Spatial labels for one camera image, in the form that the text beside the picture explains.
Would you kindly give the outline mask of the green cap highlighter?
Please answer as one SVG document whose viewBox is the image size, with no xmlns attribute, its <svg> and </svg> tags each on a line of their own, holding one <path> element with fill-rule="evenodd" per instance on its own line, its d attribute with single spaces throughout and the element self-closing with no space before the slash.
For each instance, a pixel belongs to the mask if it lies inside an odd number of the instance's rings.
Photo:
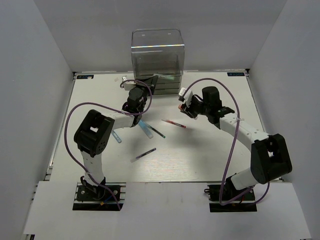
<svg viewBox="0 0 320 240">
<path fill-rule="evenodd" d="M 175 77 L 171 75 L 155 74 L 154 76 L 157 76 L 159 81 L 173 81 L 175 79 Z"/>
</svg>

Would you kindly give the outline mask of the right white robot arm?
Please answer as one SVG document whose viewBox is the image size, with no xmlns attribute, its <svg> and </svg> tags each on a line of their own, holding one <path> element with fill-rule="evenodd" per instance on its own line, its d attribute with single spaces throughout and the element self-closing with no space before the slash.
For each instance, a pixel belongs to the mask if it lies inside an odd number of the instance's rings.
<svg viewBox="0 0 320 240">
<path fill-rule="evenodd" d="M 233 109 L 224 106 L 215 86 L 202 89 L 198 98 L 186 88 L 181 88 L 180 111 L 192 119 L 199 115 L 243 144 L 250 151 L 250 166 L 224 180 L 222 193 L 236 200 L 244 191 L 257 184 L 267 184 L 293 170 L 285 138 L 260 131 L 240 119 Z"/>
</svg>

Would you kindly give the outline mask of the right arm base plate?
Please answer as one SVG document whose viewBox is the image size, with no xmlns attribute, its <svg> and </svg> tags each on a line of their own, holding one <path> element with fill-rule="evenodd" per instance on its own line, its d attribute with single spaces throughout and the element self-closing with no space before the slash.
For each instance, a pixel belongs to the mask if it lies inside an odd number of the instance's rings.
<svg viewBox="0 0 320 240">
<path fill-rule="evenodd" d="M 249 213 L 257 211 L 256 197 L 252 189 L 229 204 L 221 205 L 219 202 L 220 187 L 220 184 L 210 184 L 203 191 L 208 197 L 211 213 Z"/>
</svg>

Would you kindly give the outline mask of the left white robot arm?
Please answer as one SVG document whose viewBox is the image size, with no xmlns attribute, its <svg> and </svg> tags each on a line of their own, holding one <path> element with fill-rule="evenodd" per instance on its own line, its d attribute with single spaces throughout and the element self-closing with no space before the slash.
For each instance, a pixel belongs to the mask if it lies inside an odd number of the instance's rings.
<svg viewBox="0 0 320 240">
<path fill-rule="evenodd" d="M 85 176 L 81 183 L 94 199 L 105 196 L 106 178 L 102 170 L 102 153 L 113 130 L 135 127 L 142 118 L 148 99 L 151 99 L 158 82 L 154 75 L 142 80 L 123 80 L 121 88 L 128 91 L 128 98 L 120 111 L 107 116 L 90 110 L 73 137 L 83 157 Z"/>
</svg>

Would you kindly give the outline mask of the blue cap highlighter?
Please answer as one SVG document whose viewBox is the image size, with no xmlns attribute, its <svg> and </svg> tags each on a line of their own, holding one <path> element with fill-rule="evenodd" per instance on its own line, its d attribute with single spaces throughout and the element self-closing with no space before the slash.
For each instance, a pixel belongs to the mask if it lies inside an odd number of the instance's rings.
<svg viewBox="0 0 320 240">
<path fill-rule="evenodd" d="M 145 133 L 145 135 L 149 138 L 152 139 L 154 136 L 151 133 L 151 131 L 149 130 L 149 128 L 147 127 L 147 125 L 145 124 L 145 122 L 143 120 L 140 120 L 138 122 L 138 125 L 140 126 L 140 128 L 142 129 L 142 131 Z"/>
</svg>

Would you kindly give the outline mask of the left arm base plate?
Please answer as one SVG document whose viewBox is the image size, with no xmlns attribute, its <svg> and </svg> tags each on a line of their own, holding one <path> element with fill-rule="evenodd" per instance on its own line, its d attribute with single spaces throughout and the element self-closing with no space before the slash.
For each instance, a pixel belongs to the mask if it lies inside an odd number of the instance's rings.
<svg viewBox="0 0 320 240">
<path fill-rule="evenodd" d="M 114 212 L 120 211 L 125 203 L 126 183 L 108 183 L 107 187 L 115 195 L 120 208 L 112 196 L 106 190 L 102 190 L 102 194 L 95 196 L 93 192 L 85 188 L 80 182 L 77 183 L 72 210 L 73 211 L 99 211 L 99 212 Z"/>
</svg>

